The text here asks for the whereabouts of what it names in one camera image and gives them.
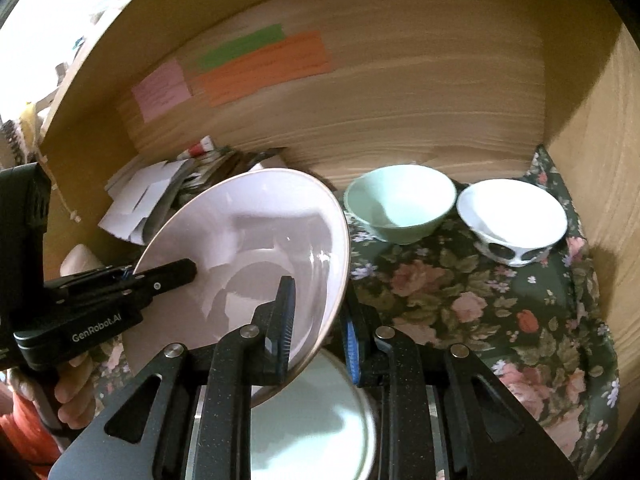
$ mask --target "logo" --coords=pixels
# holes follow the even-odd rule
[[[79,332],[77,334],[73,334],[71,336],[71,339],[73,340],[74,343],[78,343],[82,339],[84,339],[86,337],[89,337],[91,334],[95,334],[97,332],[100,332],[100,330],[104,330],[108,326],[115,325],[119,321],[122,321],[122,316],[120,314],[115,314],[113,317],[105,320],[102,323],[98,323],[96,325],[89,326],[89,327],[87,327],[86,330],[83,330],[82,332]]]

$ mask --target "mint green bowl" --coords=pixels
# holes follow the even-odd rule
[[[451,179],[417,164],[369,171],[344,192],[347,211],[372,236],[399,245],[431,235],[455,203]]]

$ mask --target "orange sleeve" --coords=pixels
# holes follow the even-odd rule
[[[14,412],[0,417],[0,428],[34,473],[46,480],[60,450],[40,423],[35,406],[14,394]]]

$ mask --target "metal bolt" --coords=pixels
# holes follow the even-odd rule
[[[184,346],[180,343],[171,343],[164,347],[164,355],[170,358],[181,356],[182,352],[184,352]]]
[[[452,345],[450,350],[453,357],[457,357],[458,359],[464,359],[469,355],[469,348],[461,343]]]
[[[245,339],[256,337],[260,333],[260,329],[255,325],[245,325],[240,329],[240,335]]]
[[[380,339],[391,339],[393,336],[396,335],[396,331],[390,326],[379,326],[376,329],[376,335]]]

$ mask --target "finger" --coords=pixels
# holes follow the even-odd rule
[[[91,358],[85,359],[78,367],[64,363],[58,367],[60,380],[54,389],[56,399],[60,404],[65,404],[73,399],[89,380],[94,370],[94,362]]]
[[[33,384],[31,384],[19,368],[10,368],[7,371],[6,378],[14,392],[31,402],[34,401],[36,395]]]
[[[89,357],[89,352],[84,352],[83,354],[80,354],[79,356],[74,357],[73,359],[71,359],[71,361],[69,361],[69,364],[72,365],[73,368],[78,368],[82,362],[84,362],[85,359],[87,359]]]
[[[95,399],[92,397],[88,406],[85,408],[84,412],[82,412],[82,415],[80,415],[75,420],[70,420],[68,425],[72,430],[81,430],[82,428],[87,427],[89,423],[94,420],[94,416]]]
[[[94,386],[91,383],[87,383],[73,399],[60,406],[58,409],[58,418],[62,422],[75,420],[84,413],[84,410],[93,398]]]

